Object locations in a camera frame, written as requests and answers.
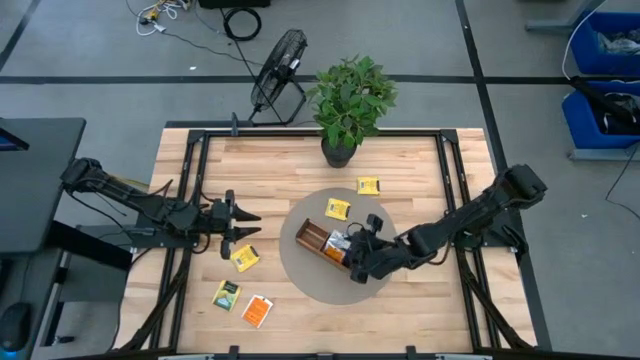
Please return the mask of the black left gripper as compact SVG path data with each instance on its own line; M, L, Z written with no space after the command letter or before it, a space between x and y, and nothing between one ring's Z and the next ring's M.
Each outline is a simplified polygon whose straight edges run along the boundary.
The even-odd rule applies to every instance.
M233 190L227 190L223 199L215 198L211 201L209 218L211 230L222 236L220 255L223 259L231 256L231 244L235 240L241 240L247 236L261 231L260 227L235 227L232 226L232 215L236 221L260 221L261 217L242 210L235 204Z

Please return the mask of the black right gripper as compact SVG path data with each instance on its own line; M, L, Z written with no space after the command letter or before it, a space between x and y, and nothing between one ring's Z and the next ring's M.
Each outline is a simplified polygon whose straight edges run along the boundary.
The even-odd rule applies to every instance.
M369 214L364 225L353 233L347 233L350 246L347 250L347 265L350 279L366 284L369 277L381 280L400 268L400 249L396 243L377 237L383 220Z

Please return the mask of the green yellow tea bag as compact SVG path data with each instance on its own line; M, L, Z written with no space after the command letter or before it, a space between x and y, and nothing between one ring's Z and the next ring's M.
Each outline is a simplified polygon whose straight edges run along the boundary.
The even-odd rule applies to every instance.
M228 280L220 282L219 287L212 298L212 304L231 312L241 294L241 287Z

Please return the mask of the wooden tea organizer tray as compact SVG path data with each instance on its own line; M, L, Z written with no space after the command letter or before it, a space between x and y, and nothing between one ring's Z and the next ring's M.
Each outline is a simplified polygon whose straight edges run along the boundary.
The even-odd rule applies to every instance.
M351 247L349 248L347 255L342 263L337 263L322 252L323 245L325 244L331 232L325 230L320 225L317 225L309 218L307 218L304 220L300 229L296 233L296 242L305 249L309 250L311 253L334 265L338 269L342 271L348 271L351 264L350 260L348 259L349 250Z

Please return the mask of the round grey table mat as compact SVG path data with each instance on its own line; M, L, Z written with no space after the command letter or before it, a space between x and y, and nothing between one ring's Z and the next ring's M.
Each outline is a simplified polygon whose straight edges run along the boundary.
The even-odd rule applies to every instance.
M346 221L325 215L329 198L351 204ZM338 230L353 233L366 223L369 214L375 214L383 220L382 230L378 233L380 238L390 240L397 234L390 215L381 203L374 197L359 195L354 190L328 188L298 201L280 231L280 258L289 280L307 296L331 305L351 305L376 296L391 281L390 275L381 280L369 277L366 284L356 283L350 279L350 270L338 269L296 242L296 233L307 218L329 232Z

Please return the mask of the green plant in black pot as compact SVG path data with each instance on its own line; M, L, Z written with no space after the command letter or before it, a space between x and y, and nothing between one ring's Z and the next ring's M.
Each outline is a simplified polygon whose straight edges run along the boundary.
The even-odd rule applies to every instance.
M317 74L306 97L331 167L345 167L364 139L379 133L377 122L395 107L397 96L395 82L369 56L343 58Z

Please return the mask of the black floor fan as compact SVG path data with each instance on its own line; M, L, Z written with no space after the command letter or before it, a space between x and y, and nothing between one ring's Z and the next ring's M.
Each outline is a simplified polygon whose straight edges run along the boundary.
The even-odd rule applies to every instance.
M300 29L289 29L279 39L268 58L266 59L259 75L254 80L251 93L253 110L248 122L253 127L289 125L297 117L302 106L306 102L305 91L295 79L301 58L308 46L307 37ZM301 99L286 121L283 121L277 113L274 103L282 91L289 84L293 84L301 95ZM271 109L278 118L277 122L255 122L256 114Z

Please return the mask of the black desk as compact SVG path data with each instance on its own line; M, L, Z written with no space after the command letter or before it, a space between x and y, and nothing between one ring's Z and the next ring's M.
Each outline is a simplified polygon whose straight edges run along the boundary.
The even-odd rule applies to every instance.
M54 220L61 175L73 162L86 126L83 118L0 119L26 141L27 151L0 151L0 315L12 304L31 306L29 338L0 359L27 359L35 346L64 252L128 271L132 255Z

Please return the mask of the black box on floor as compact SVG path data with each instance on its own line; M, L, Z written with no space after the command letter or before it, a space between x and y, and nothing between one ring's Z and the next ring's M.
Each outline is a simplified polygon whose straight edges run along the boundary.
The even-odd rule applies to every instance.
M268 7L271 0L198 0L199 5L205 9L237 8L237 7Z

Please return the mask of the blue plastic storage bin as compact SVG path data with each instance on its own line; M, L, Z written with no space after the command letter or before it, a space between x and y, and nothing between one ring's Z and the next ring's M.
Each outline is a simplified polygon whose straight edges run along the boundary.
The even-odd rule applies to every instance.
M568 95L562 109L576 148L623 149L640 142L640 81L590 81L590 86L605 94L633 98L636 122L625 125L615 117L596 109L579 91Z
M640 77L640 13L594 12L575 29L571 48L584 74Z

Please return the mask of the dark screen on desk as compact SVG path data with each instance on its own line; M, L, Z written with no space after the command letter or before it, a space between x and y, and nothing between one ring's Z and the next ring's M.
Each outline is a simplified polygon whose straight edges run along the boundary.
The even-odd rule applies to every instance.
M27 151L29 147L26 141L0 127L0 151Z

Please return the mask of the grey table leg base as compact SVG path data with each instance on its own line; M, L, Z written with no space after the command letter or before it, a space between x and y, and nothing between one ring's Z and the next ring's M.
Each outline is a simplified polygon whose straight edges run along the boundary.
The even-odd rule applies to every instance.
M588 13L596 11L608 0L580 0L579 6L566 19L540 19L525 22L526 31L563 32L572 31Z
M640 150L627 149L573 149L568 158L572 161L640 161Z

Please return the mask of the black computer mouse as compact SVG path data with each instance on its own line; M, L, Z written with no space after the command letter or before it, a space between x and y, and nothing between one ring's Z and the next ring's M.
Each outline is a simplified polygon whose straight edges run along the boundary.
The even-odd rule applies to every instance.
M10 305L0 315L0 348L5 352L22 350L29 338L31 306L25 302Z

